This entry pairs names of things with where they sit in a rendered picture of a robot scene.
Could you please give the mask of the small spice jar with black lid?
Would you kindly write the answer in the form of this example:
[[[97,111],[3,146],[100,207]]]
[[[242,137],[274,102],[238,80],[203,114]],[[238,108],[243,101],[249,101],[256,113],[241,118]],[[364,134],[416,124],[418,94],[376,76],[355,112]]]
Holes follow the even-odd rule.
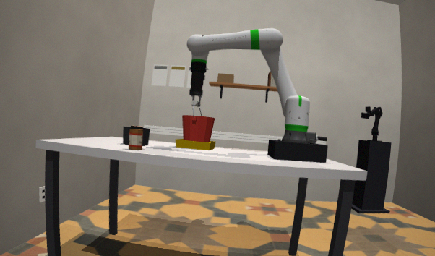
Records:
[[[142,149],[142,138],[143,138],[143,127],[130,126],[129,130],[129,149],[130,150],[141,150]]]

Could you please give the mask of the yellow shallow square tray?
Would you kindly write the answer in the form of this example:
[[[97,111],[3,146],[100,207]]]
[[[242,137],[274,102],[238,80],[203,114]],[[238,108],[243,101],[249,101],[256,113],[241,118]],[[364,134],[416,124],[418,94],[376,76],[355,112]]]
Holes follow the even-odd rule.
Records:
[[[197,149],[197,150],[212,150],[215,148],[215,143],[216,142],[214,142],[214,141],[197,142],[197,141],[177,139],[176,140],[176,147],[177,148],[190,148],[190,149]]]

